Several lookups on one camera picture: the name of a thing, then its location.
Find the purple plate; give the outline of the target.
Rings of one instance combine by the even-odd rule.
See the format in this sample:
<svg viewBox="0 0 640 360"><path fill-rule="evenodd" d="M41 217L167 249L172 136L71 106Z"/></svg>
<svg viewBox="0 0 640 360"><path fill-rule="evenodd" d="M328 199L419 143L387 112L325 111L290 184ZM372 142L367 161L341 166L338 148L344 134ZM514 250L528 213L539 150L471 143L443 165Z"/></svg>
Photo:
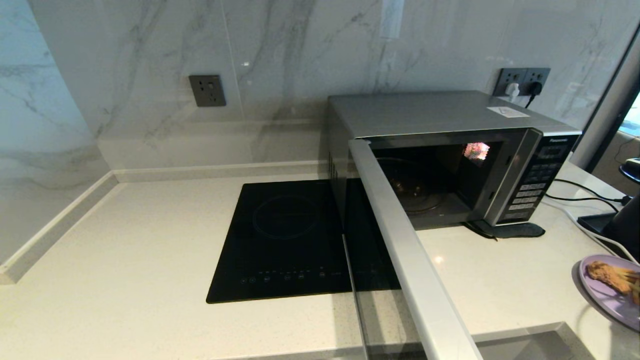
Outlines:
<svg viewBox="0 0 640 360"><path fill-rule="evenodd" d="M587 294L585 298L594 301L597 308L620 324L640 333L640 306L633 303L632 291L629 294L620 294L608 285L590 278L586 266L596 261L610 265L615 271L617 268L623 268L640 272L640 265L617 256L597 254L583 258L577 268L577 278Z"/></svg>

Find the glass microwave turntable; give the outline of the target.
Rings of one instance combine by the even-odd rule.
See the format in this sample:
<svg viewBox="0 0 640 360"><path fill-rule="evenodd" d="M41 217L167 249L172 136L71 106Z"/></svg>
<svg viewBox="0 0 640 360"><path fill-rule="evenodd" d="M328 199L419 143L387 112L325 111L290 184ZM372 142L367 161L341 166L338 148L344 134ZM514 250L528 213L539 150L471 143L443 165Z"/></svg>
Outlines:
<svg viewBox="0 0 640 360"><path fill-rule="evenodd" d="M376 160L407 214L425 214L444 202L448 193L446 185L422 164L395 157Z"/></svg>

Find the silver Panasonic microwave oven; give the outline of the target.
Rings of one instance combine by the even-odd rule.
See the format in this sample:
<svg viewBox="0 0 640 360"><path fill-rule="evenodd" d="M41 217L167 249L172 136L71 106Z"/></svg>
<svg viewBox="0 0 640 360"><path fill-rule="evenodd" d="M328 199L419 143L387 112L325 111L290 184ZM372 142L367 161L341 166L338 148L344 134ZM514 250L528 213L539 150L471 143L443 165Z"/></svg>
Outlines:
<svg viewBox="0 0 640 360"><path fill-rule="evenodd" d="M510 107L529 117L506 118L487 107ZM355 212L356 194L368 199L349 141L366 141L375 159L417 162L446 185L436 209L405 212L417 230L480 220L490 226L527 223L582 135L476 90L329 96L326 130L343 222Z"/></svg>

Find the black induction cooktop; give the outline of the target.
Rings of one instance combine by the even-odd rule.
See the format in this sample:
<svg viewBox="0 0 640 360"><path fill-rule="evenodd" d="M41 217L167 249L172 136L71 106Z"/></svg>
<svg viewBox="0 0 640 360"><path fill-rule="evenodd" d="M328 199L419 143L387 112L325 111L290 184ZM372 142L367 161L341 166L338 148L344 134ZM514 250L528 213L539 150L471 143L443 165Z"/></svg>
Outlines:
<svg viewBox="0 0 640 360"><path fill-rule="evenodd" d="M242 185L206 303L351 291L329 180Z"/></svg>

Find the white warning sticker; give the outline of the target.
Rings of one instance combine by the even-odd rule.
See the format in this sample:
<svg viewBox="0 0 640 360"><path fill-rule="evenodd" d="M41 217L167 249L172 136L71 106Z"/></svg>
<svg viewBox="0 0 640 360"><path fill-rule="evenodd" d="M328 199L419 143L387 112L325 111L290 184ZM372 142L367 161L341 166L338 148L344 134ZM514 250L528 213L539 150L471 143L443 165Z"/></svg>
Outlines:
<svg viewBox="0 0 640 360"><path fill-rule="evenodd" d="M530 117L525 112L517 111L508 106L489 106L487 109L509 119Z"/></svg>

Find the black rubber pad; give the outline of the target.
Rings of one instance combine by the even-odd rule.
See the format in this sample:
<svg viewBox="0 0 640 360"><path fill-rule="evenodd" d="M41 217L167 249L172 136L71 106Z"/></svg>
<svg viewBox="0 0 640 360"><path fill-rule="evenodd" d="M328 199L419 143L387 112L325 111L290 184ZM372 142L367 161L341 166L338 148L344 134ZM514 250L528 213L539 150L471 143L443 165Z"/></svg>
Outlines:
<svg viewBox="0 0 640 360"><path fill-rule="evenodd" d="M483 219L463 222L462 226L485 239L535 239L546 234L546 230L537 224L526 222L491 226Z"/></svg>

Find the black power plug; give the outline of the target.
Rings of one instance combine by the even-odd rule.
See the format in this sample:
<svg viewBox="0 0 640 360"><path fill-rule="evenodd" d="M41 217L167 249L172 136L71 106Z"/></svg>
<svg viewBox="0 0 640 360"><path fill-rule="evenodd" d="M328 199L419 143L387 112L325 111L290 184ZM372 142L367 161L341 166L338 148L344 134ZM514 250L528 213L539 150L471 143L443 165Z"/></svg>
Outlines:
<svg viewBox="0 0 640 360"><path fill-rule="evenodd" d="M528 109L528 107L530 107L531 103L535 100L535 98L537 98L537 96L539 96L542 93L542 89L543 89L543 84L539 81L535 81L530 85L530 87L528 88L529 100L525 105L526 109Z"/></svg>

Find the fried chicken piece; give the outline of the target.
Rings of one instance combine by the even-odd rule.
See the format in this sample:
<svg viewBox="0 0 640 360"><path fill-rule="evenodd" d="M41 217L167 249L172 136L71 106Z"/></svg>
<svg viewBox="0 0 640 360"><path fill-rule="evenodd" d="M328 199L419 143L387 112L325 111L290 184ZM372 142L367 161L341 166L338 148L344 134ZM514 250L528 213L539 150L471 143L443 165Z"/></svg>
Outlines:
<svg viewBox="0 0 640 360"><path fill-rule="evenodd" d="M608 285L608 287L620 294L627 295L632 291L630 284L612 266L605 262L596 260L588 264L586 270L592 280Z"/></svg>

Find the black kettle appliance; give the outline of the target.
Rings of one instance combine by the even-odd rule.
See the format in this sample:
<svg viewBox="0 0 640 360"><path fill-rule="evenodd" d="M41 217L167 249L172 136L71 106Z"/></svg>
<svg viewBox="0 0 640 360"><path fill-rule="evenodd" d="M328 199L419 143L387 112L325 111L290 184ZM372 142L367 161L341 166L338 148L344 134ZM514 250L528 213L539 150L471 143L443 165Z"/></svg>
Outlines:
<svg viewBox="0 0 640 360"><path fill-rule="evenodd" d="M640 192L617 214L607 213L605 219L600 235L611 241L603 240L605 247L618 256L633 259L640 264Z"/></svg>

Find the grey single wall socket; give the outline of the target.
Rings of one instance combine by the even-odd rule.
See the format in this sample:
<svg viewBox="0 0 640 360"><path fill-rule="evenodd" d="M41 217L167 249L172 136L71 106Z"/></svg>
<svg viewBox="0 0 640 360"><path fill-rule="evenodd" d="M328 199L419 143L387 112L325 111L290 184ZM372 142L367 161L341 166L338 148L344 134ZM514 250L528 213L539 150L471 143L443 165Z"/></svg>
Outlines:
<svg viewBox="0 0 640 360"><path fill-rule="evenodd" d="M220 75L190 75L188 80L197 107L210 108L227 105Z"/></svg>

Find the grey double wall socket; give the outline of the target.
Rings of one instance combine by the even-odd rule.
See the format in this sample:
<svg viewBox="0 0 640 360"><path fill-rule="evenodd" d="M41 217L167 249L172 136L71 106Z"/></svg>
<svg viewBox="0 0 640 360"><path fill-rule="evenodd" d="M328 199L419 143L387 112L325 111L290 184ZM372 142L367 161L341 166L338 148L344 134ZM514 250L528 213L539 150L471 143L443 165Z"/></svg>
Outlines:
<svg viewBox="0 0 640 360"><path fill-rule="evenodd" d="M550 72L551 69L548 67L502 68L494 85L492 96L507 97L506 89L509 84L518 84L519 96L531 96L533 85L540 84L543 87Z"/></svg>

